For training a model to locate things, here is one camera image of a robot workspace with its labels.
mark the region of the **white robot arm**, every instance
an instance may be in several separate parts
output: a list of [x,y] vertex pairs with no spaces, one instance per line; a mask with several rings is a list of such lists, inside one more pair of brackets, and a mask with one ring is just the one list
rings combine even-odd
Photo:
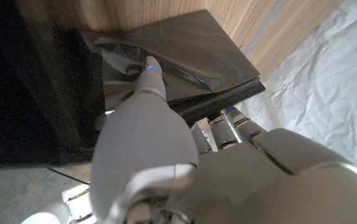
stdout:
[[291,131],[267,132],[233,107],[209,121],[213,152],[165,100],[162,69],[147,57],[96,145],[98,223],[357,223],[357,168],[346,159]]

